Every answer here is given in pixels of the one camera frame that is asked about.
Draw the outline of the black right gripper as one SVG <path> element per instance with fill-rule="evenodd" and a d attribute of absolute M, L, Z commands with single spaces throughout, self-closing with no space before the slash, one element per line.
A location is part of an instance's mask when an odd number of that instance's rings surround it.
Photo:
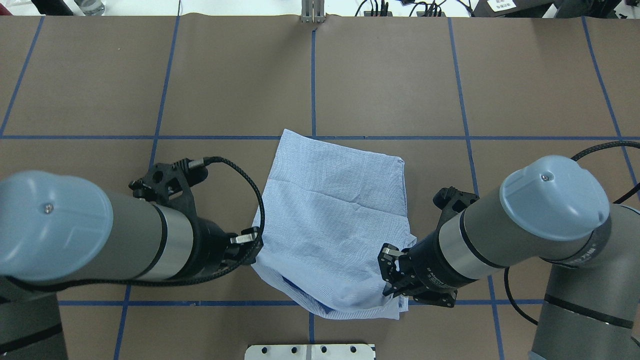
<path fill-rule="evenodd" d="M 385 297 L 407 296 L 424 305 L 454 308 L 463 278 L 448 265 L 439 235 L 429 234 L 411 248 L 382 244 L 377 261 Z"/>

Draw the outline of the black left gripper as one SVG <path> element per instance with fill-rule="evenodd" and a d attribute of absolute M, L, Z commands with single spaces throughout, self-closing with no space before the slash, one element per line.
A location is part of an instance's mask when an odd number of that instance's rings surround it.
<path fill-rule="evenodd" d="M 222 230 L 217 223 L 198 219 L 199 237 L 195 263 L 190 269 L 193 278 L 221 278 L 230 272 L 229 267 L 253 265 L 259 248 L 239 248 L 244 244 L 257 244 L 261 240 L 260 228 L 245 228 L 237 232 Z"/>

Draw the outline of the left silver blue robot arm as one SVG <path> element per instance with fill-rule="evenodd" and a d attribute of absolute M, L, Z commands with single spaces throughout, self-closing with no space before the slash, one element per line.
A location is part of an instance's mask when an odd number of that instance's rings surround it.
<path fill-rule="evenodd" d="M 1 358 L 66 360 L 58 292 L 93 284 L 180 287 L 254 261 L 259 224 L 240 234 L 197 214 L 191 187 L 208 175 L 156 164 L 131 195 L 80 177 L 38 170 L 1 181 Z"/>

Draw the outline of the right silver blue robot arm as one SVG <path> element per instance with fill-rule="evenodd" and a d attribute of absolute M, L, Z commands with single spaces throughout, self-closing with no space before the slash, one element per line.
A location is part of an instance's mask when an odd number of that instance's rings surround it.
<path fill-rule="evenodd" d="M 549 155 L 480 197 L 444 187 L 438 225 L 377 257 L 384 296 L 452 308 L 458 289 L 530 258 L 551 264 L 531 360 L 637 360 L 639 211 L 611 203 L 573 159 Z"/>

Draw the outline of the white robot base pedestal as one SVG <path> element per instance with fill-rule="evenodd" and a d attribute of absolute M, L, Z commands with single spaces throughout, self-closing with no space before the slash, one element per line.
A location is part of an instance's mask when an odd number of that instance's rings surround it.
<path fill-rule="evenodd" d="M 374 344 L 261 344 L 251 345 L 245 360 L 376 360 Z"/>

